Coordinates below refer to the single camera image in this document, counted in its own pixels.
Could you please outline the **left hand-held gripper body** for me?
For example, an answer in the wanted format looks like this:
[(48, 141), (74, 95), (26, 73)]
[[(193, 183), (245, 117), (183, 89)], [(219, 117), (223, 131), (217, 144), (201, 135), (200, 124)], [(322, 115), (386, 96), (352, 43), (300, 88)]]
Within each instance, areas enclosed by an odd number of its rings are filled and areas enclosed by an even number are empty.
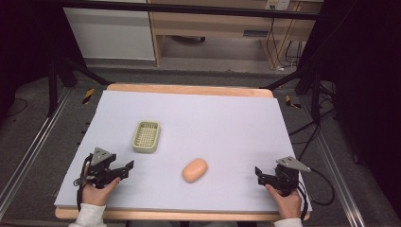
[(102, 189), (111, 183), (115, 176), (112, 175), (110, 164), (114, 162), (116, 155), (102, 148), (95, 148), (83, 164), (82, 184), (91, 184), (97, 189)]

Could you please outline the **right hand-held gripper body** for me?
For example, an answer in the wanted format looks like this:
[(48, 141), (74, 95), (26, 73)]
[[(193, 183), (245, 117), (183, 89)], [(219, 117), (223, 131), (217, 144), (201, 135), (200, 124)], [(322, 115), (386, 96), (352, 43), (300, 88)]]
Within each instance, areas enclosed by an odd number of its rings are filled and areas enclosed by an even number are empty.
[(277, 189), (284, 197), (298, 188), (301, 171), (310, 172), (311, 168), (294, 157), (288, 156), (276, 161), (275, 175), (278, 179)]

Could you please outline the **person's left hand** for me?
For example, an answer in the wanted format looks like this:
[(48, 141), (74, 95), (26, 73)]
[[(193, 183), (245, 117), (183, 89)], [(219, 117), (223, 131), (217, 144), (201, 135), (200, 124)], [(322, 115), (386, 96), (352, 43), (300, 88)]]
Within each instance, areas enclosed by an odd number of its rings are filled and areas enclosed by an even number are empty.
[(93, 187), (91, 183), (84, 183), (81, 202), (96, 206), (104, 206), (107, 203), (109, 196), (117, 188), (119, 183), (120, 179), (115, 178), (102, 189)]

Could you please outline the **person's right hand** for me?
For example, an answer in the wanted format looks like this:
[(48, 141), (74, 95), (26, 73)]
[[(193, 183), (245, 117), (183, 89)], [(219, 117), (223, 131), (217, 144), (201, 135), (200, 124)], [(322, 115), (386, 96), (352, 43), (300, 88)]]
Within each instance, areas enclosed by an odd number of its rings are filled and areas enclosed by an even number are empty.
[(299, 218), (301, 216), (302, 199), (297, 190), (293, 190), (288, 196), (283, 197), (282, 193), (270, 184), (266, 184), (265, 188), (275, 200), (281, 218)]

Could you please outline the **green slotted soap dish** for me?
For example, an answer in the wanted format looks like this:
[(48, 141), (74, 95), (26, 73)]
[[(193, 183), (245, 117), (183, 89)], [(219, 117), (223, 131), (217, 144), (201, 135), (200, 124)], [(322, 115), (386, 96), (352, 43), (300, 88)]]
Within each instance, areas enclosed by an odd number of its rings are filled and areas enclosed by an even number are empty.
[(155, 121), (140, 121), (132, 138), (132, 148), (139, 153), (153, 153), (158, 148), (161, 127)]

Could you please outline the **yellow black striped tape marker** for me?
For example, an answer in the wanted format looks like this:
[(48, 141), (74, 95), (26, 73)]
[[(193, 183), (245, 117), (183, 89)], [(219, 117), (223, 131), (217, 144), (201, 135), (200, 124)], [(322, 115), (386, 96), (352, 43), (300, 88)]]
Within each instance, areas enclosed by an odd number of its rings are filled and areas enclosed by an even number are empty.
[(293, 107), (293, 108), (295, 108), (295, 109), (302, 109), (301, 104), (293, 103), (293, 102), (291, 101), (290, 96), (286, 96), (286, 105), (287, 105), (287, 106), (290, 106), (290, 107)]
[(94, 94), (95, 89), (94, 88), (90, 88), (87, 90), (84, 99), (82, 100), (82, 104), (87, 104), (89, 102), (89, 100), (91, 99), (92, 95)]

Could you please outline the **orange oval soap bar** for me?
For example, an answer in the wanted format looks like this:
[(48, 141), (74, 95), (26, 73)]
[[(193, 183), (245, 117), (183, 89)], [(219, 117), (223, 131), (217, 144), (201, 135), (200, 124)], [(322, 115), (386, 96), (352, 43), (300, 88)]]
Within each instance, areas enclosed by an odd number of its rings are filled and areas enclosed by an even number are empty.
[(183, 178), (188, 183), (198, 180), (208, 169), (208, 164), (202, 158), (190, 162), (182, 172)]

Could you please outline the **white table cover sheet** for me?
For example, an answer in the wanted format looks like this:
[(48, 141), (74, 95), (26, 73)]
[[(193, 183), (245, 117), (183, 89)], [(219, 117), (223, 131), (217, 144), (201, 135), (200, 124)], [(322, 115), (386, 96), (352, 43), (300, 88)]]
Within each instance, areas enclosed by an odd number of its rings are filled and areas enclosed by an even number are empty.
[[(160, 124), (153, 153), (132, 148), (140, 121)], [(95, 148), (116, 155), (113, 167), (134, 161), (108, 206), (150, 211), (274, 212), (274, 199), (258, 184), (254, 167), (271, 174), (278, 159), (294, 153), (274, 98), (106, 91), (64, 177), (57, 206), (76, 206), (73, 182)], [(183, 169), (198, 158), (208, 169), (188, 183)]]

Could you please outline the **black metal stand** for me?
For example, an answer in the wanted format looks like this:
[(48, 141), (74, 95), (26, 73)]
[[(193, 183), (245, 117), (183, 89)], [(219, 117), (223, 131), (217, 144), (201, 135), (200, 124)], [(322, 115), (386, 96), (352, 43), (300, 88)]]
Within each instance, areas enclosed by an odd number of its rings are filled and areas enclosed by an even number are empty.
[(319, 94), (321, 77), (316, 69), (297, 69), (295, 72), (278, 79), (274, 83), (263, 86), (263, 89), (274, 90), (281, 85), (284, 85), (294, 79), (299, 79), (295, 92), (297, 95), (305, 95), (307, 91), (311, 91), (311, 105), (310, 113), (312, 120), (317, 124), (320, 124), (320, 109), (319, 109)]
[(110, 85), (108, 81), (101, 76), (89, 70), (85, 65), (72, 61), (66, 57), (51, 57), (48, 63), (48, 88), (49, 88), (49, 110), (48, 116), (51, 116), (58, 108), (58, 81), (67, 88), (74, 88), (78, 81), (74, 74), (75, 71), (80, 72), (84, 76), (96, 81), (101, 85)]

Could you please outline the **white cabinet panel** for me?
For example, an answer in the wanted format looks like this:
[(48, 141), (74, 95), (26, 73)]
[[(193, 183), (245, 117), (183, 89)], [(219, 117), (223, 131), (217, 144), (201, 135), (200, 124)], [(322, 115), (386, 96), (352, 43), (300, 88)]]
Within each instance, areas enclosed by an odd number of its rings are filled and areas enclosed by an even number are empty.
[(69, 8), (64, 12), (84, 58), (155, 60), (146, 12)]

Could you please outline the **light wooden desk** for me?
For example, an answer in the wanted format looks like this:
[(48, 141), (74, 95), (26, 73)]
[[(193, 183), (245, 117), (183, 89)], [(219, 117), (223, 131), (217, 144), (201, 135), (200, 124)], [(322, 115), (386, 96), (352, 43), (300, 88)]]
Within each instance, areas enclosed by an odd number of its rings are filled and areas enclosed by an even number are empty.
[[(147, 0), (151, 4), (265, 9), (267, 0)], [(286, 10), (321, 11), (324, 0), (290, 0)], [(308, 40), (314, 23), (309, 20), (256, 18), (243, 16), (152, 12), (150, 24), (155, 53), (162, 54), (166, 36), (250, 38), (261, 42), (271, 68), (284, 64), (282, 59), (289, 43)]]

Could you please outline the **white power strip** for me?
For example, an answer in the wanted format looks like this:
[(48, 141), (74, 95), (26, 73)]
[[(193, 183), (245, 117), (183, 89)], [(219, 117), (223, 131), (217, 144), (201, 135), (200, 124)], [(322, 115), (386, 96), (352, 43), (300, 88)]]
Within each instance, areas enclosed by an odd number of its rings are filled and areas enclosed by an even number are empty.
[(265, 9), (286, 10), (290, 0), (267, 0)]

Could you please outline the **aluminium floor rail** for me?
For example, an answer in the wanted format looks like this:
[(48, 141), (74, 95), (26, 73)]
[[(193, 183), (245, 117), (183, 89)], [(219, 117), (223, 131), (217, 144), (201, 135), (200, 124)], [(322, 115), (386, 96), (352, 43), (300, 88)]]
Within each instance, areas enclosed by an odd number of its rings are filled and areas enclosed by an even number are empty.
[(337, 198), (340, 200), (341, 206), (344, 210), (351, 227), (366, 227), (364, 218), (362, 217), (357, 204), (352, 196), (352, 193), (342, 176), (337, 163), (331, 153), (331, 150), (320, 132), (317, 136), (317, 142), (323, 162), (326, 166), (328, 174), (332, 180), (332, 184), (337, 193)]
[(30, 143), (19, 165), (16, 167), (5, 188), (0, 193), (0, 220), (6, 214), (9, 206), (11, 205), (11, 202), (13, 201), (16, 193), (18, 192), (22, 182), (26, 177), (26, 174), (30, 170), (31, 166), (36, 160), (36, 157), (38, 156), (44, 143), (46, 142), (47, 137), (57, 123), (69, 99), (69, 96), (71, 95), (71, 92), (71, 88), (64, 88), (62, 90), (61, 96), (57, 99), (55, 110), (50, 116), (45, 119), (45, 121), (41, 125), (41, 128), (36, 133), (33, 141)]

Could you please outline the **black horizontal frame bar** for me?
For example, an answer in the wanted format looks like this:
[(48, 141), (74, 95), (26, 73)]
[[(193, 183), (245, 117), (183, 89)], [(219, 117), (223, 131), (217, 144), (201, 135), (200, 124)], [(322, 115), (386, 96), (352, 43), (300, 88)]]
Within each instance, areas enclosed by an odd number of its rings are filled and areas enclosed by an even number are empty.
[(279, 11), (268, 9), (238, 9), (224, 7), (148, 4), (148, 3), (126, 3), (93, 0), (56, 0), (57, 4), (66, 8), (77, 9), (113, 9), (165, 13), (187, 13), (205, 15), (243, 16), (256, 18), (279, 18), (298, 20), (318, 20), (322, 16), (319, 13)]

